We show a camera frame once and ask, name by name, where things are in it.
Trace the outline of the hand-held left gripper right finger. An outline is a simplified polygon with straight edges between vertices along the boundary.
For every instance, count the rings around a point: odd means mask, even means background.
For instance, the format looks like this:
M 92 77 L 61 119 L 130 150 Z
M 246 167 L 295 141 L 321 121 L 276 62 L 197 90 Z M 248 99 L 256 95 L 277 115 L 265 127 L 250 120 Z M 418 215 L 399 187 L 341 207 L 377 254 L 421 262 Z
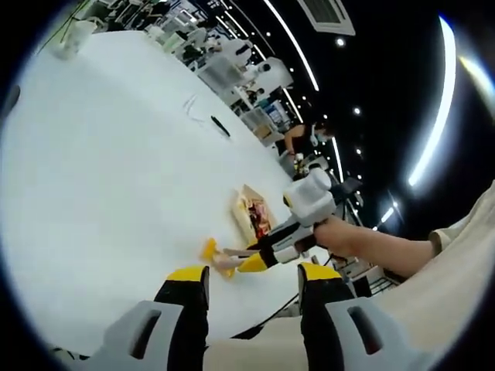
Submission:
M 298 265 L 301 332 L 310 370 L 424 370 L 425 353 L 369 298 L 356 298 L 339 273 Z

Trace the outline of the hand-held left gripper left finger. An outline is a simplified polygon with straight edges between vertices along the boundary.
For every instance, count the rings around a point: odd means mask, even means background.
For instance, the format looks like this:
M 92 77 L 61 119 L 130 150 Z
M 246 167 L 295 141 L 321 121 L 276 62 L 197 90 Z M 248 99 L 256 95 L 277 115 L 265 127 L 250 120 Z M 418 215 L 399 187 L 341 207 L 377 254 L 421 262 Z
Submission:
M 209 332 L 210 268 L 180 268 L 154 301 L 141 301 L 114 322 L 89 370 L 201 370 Z

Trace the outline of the person's right hand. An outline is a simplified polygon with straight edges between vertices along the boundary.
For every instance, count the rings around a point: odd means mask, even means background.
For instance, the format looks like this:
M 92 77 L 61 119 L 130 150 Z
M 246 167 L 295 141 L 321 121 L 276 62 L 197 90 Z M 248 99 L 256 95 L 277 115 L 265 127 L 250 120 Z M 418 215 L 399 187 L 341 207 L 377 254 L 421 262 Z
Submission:
M 360 228 L 330 216 L 313 227 L 313 235 L 318 246 L 326 248 L 338 257 L 356 257 L 359 252 Z

